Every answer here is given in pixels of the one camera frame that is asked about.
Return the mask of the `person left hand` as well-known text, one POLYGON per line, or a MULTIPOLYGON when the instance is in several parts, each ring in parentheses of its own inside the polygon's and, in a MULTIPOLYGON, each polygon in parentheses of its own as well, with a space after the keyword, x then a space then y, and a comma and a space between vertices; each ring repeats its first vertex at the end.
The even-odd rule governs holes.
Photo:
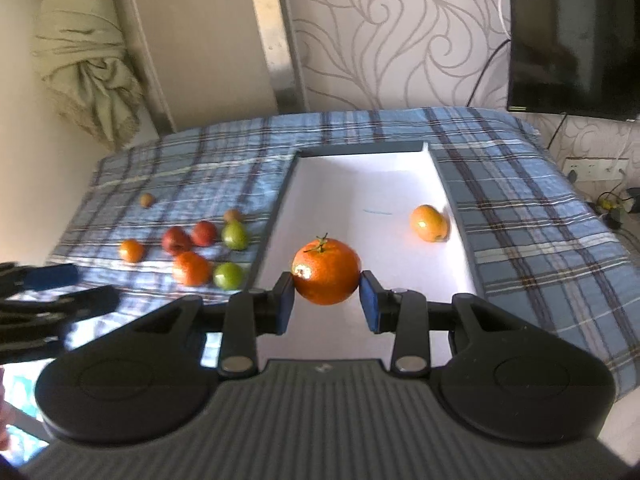
POLYGON ((6 389, 3 385, 4 369, 0 368, 0 451, 10 447, 11 437, 8 427, 12 424, 12 410, 10 404, 4 400, 6 389))

